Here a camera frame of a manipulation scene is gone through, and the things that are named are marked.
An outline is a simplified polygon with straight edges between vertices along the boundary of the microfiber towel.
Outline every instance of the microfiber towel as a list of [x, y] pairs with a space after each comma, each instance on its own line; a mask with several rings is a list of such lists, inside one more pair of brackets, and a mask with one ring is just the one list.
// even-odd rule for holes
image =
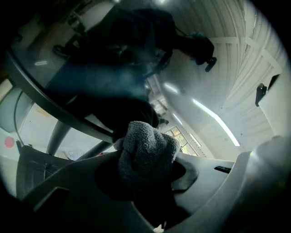
[[169, 181], [179, 142], [144, 122], [131, 122], [124, 138], [114, 144], [121, 150], [120, 181], [134, 192], [147, 192]]

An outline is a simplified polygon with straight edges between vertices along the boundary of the red circle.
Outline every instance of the red circle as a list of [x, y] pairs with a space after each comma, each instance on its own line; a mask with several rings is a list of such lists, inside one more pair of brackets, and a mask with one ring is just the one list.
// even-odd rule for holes
[[5, 138], [4, 144], [7, 148], [12, 148], [14, 146], [14, 139], [12, 137], [7, 137]]

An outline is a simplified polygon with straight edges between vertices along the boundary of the metal leg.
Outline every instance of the metal leg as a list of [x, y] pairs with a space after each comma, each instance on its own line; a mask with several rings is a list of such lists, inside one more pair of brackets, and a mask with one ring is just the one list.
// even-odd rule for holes
[[78, 158], [77, 161], [95, 157], [99, 155], [100, 153], [102, 153], [103, 151], [110, 148], [111, 146], [113, 146], [113, 144], [105, 142], [105, 141], [101, 141], [96, 146], [94, 146], [91, 150], [89, 150], [88, 152], [83, 154], [80, 158]]
[[71, 129], [70, 126], [67, 126], [61, 121], [58, 121], [55, 125], [53, 133], [51, 134], [49, 145], [47, 146], [46, 153], [54, 156], [57, 152], [60, 144], [64, 140], [65, 136]]

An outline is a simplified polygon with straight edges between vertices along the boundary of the ceiling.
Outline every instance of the ceiling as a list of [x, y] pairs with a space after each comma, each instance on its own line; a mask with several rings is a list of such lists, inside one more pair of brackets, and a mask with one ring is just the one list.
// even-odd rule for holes
[[[286, 64], [285, 49], [267, 19], [243, 0], [165, 0], [130, 1], [131, 8], [158, 7], [170, 12], [179, 29], [189, 34], [202, 32], [215, 46], [218, 61], [206, 73], [179, 51], [159, 82], [173, 84], [184, 95], [162, 90], [169, 106], [203, 140], [216, 158], [235, 160], [273, 136], [259, 107], [255, 106], [256, 88], [269, 86], [271, 78]], [[191, 98], [211, 109], [225, 122], [240, 143], [235, 147], [225, 131], [208, 114], [196, 107]]]

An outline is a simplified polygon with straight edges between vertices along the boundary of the window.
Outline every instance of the window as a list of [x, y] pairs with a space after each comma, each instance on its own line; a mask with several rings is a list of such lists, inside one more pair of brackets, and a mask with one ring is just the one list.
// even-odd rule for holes
[[166, 134], [179, 141], [181, 150], [184, 154], [198, 156], [177, 127], [172, 128], [170, 131], [166, 132]]

